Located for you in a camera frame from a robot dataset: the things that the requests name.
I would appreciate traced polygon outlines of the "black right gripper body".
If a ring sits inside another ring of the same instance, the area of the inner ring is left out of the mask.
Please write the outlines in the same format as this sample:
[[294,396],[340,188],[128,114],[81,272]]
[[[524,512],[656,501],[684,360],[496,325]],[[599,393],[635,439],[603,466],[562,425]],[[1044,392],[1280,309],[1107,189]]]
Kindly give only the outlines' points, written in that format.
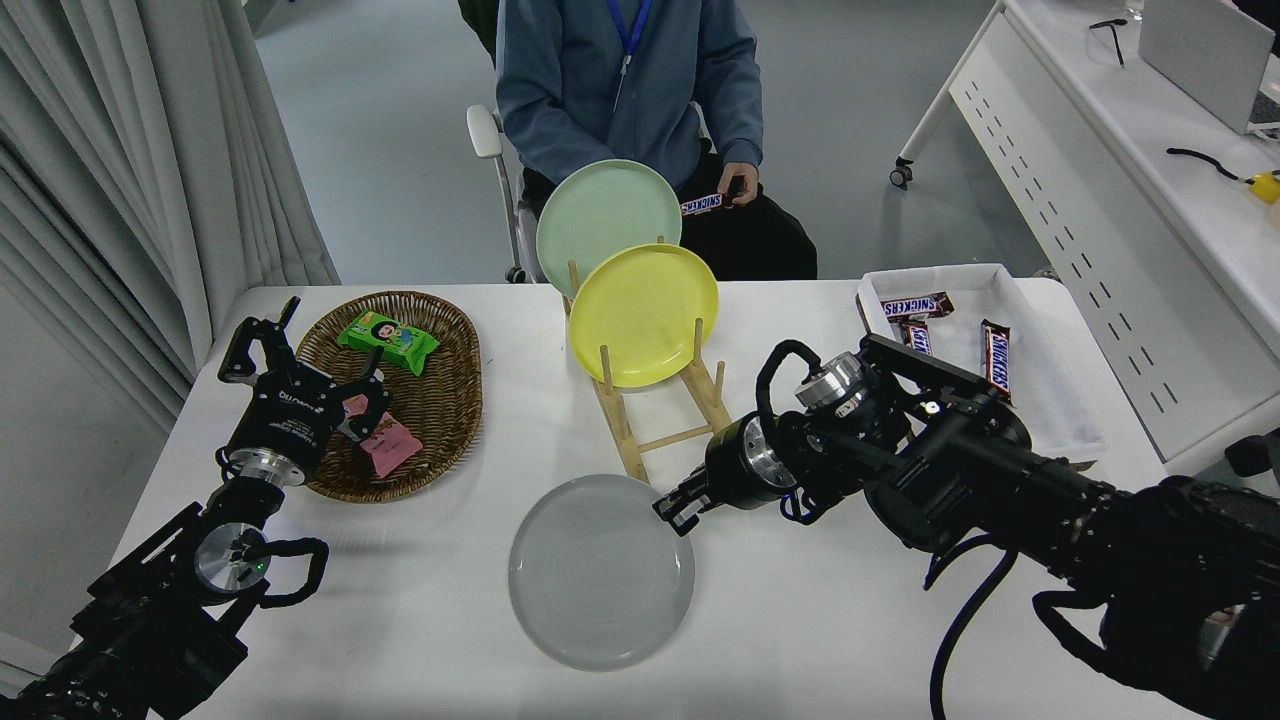
[[746,415],[713,437],[705,471],[712,507],[759,509],[776,500],[776,454],[758,415]]

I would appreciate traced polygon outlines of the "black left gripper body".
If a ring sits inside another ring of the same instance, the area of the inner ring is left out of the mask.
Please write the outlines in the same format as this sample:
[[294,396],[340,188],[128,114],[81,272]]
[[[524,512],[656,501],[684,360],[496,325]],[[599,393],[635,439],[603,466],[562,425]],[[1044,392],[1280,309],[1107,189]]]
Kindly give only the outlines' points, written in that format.
[[265,450],[292,462],[320,462],[344,419],[337,383],[315,368],[276,369],[257,377],[236,428],[236,448]]

